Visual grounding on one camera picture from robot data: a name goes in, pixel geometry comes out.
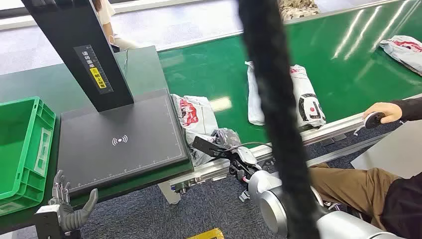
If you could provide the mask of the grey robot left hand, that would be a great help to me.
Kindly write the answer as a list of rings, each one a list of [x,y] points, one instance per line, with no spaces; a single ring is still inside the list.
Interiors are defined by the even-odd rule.
[[[73,210],[70,204],[70,182],[64,176],[64,171],[58,170],[52,186],[52,198],[48,204],[58,206],[59,225],[63,232],[67,233],[79,230],[84,226],[95,208],[98,198],[98,189],[94,188],[83,208]]]

